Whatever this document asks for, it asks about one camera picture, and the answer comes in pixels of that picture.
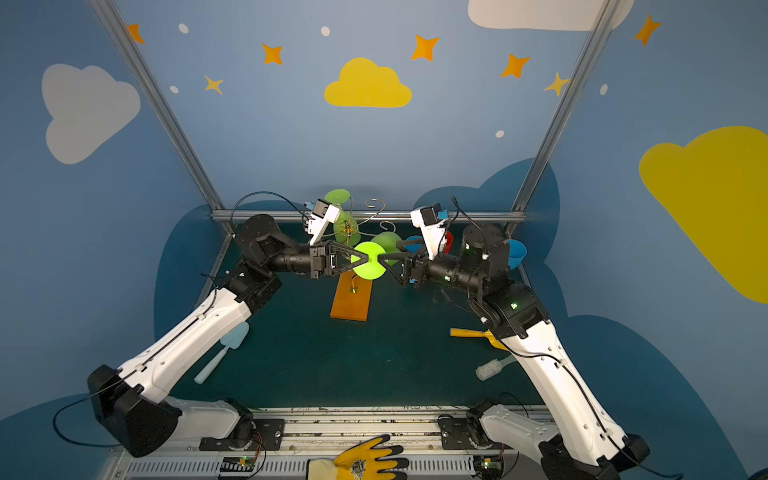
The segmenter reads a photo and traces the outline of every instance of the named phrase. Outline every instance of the yellow glove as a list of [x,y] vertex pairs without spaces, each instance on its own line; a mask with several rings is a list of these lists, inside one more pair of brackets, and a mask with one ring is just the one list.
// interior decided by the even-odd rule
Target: yellow glove
[[407,458],[383,458],[400,455],[402,447],[375,448],[389,441],[389,435],[380,435],[368,442],[354,446],[330,461],[327,458],[312,460],[307,470],[307,480],[406,480],[405,472],[387,472],[392,468],[408,467]]

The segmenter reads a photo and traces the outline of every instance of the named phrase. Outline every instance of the white cloud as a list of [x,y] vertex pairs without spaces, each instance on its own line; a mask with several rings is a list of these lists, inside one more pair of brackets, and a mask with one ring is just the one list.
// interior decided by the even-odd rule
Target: white cloud
[[[621,0],[611,21],[616,28],[634,0]],[[469,0],[469,18],[486,28],[587,31],[592,29],[603,0]]]
[[85,160],[139,113],[136,89],[90,66],[51,65],[43,74],[43,101],[53,121],[48,149],[63,164]]

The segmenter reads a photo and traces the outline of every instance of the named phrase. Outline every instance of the orange wooden board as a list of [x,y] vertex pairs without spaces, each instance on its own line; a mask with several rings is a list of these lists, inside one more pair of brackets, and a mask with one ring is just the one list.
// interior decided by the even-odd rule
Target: orange wooden board
[[353,271],[344,272],[339,276],[336,296],[333,298],[331,318],[344,320],[368,321],[368,305],[371,303],[372,280],[355,277],[356,293],[352,293]]

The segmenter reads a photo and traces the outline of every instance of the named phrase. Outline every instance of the yellow handle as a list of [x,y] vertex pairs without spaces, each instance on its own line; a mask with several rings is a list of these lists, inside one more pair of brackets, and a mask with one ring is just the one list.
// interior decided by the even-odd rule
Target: yellow handle
[[451,329],[451,336],[460,336],[463,338],[482,338],[485,336],[485,333],[478,332],[477,330]]

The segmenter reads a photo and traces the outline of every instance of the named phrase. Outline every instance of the green mat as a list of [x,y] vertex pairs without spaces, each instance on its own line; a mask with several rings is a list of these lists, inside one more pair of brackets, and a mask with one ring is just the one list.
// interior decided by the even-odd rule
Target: green mat
[[[378,233],[378,224],[363,231]],[[452,227],[458,251],[465,225]],[[306,242],[301,226],[281,230]],[[398,225],[406,238],[419,232]],[[220,274],[240,251],[227,252]],[[190,368],[171,395],[180,399],[237,399],[250,408],[287,406],[471,406],[501,392],[542,404],[519,364],[481,382],[475,368],[507,353],[485,339],[452,338],[452,327],[480,330],[477,317],[449,303],[434,286],[403,288],[388,273],[373,283],[367,322],[330,318],[337,278],[309,280],[280,273],[283,286],[251,316],[250,332],[203,385],[192,378],[222,348],[218,343]],[[466,295],[448,290],[458,304]]]

